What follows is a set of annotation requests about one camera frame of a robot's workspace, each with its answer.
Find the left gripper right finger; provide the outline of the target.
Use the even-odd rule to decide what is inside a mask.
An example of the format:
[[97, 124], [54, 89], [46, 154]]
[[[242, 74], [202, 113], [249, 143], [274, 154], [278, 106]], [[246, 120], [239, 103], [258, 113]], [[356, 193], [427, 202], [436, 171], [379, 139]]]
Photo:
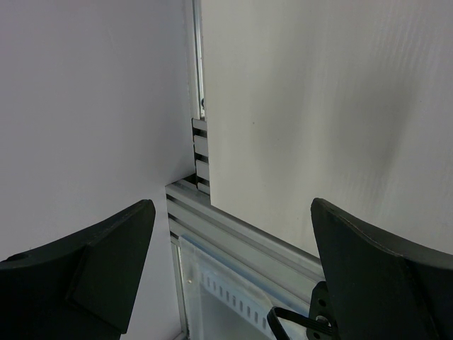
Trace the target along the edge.
[[311, 221], [341, 339], [452, 338], [452, 255], [320, 198]]

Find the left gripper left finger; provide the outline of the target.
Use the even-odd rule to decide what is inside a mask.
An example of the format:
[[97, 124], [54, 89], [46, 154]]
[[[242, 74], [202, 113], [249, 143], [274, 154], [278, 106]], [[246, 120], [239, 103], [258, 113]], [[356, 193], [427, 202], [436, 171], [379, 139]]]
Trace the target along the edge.
[[2, 339], [119, 339], [127, 333], [156, 211], [141, 200], [1, 261]]

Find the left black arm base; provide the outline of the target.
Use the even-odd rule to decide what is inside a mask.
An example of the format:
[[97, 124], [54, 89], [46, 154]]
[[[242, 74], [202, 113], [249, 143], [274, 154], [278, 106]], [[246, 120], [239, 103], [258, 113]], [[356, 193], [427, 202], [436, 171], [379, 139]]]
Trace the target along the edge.
[[274, 306], [266, 316], [275, 339], [340, 339], [326, 281], [318, 282], [303, 310]]

